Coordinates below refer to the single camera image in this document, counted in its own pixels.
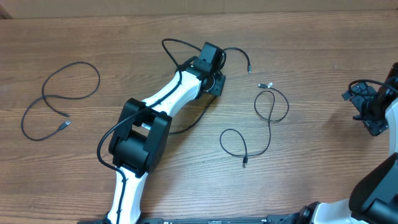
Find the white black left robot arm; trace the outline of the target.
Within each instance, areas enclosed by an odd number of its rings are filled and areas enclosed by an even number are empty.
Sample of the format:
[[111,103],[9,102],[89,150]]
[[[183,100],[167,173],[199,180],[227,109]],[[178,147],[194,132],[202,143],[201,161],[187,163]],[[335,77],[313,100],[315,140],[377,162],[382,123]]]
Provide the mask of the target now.
[[147,176],[165,151],[172,118],[204,93],[220,96],[226,77],[220,72],[226,54],[207,42],[199,56],[176,65],[173,79],[153,96],[125,102],[118,123],[105,135],[113,156],[116,188],[111,210],[102,223],[137,223]]

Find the brown cardboard backdrop panel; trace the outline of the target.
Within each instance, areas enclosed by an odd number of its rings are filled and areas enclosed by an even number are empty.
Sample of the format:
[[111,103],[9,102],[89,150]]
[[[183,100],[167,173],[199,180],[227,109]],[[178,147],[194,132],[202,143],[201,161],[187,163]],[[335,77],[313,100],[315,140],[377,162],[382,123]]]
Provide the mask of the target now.
[[1,0],[7,19],[393,9],[396,0]]

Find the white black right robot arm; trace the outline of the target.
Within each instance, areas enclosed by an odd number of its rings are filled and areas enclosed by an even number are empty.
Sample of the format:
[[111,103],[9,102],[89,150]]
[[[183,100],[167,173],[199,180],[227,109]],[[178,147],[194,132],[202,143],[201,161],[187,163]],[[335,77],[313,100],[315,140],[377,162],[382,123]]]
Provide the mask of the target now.
[[397,223],[397,64],[384,82],[355,80],[342,95],[358,110],[354,120],[362,121],[372,136],[389,132],[389,156],[360,180],[350,197],[333,203],[314,202],[286,216],[281,223]]

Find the black thin cable silver tip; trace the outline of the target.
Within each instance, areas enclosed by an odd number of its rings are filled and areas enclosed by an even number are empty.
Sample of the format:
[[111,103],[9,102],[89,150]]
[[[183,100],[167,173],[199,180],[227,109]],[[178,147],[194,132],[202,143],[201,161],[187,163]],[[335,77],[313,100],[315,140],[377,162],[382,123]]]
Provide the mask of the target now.
[[[227,48],[224,48],[224,49],[223,49],[223,51],[224,51],[224,52],[223,52],[223,55],[224,55],[223,57],[224,57],[224,59],[223,59],[221,65],[219,66],[219,68],[218,68],[218,70],[217,70],[217,73],[222,74],[221,69],[224,67],[224,65],[225,65],[225,63],[226,63],[226,58],[227,58],[226,51],[227,51],[227,50],[237,50],[237,51],[241,52],[241,53],[245,56],[245,58],[246,58],[246,60],[247,60],[247,64],[248,64],[248,65],[247,65],[247,71],[248,71],[248,74],[250,74],[250,73],[251,73],[251,62],[250,62],[249,55],[248,55],[243,49],[240,49],[240,48],[238,48],[238,47],[227,47]],[[208,108],[211,106],[211,104],[212,104],[216,99],[217,99],[217,96],[214,96],[212,99],[209,100],[208,104],[205,106],[205,108],[204,108],[204,110],[202,111],[201,115],[200,115],[200,116],[197,118],[197,120],[195,120],[191,125],[189,125],[187,128],[185,128],[185,129],[183,129],[183,130],[181,130],[181,131],[171,132],[171,133],[169,133],[169,135],[182,134],[182,133],[187,132],[189,129],[193,128],[193,127],[202,119],[202,117],[203,117],[203,116],[205,115],[205,113],[207,112]]]

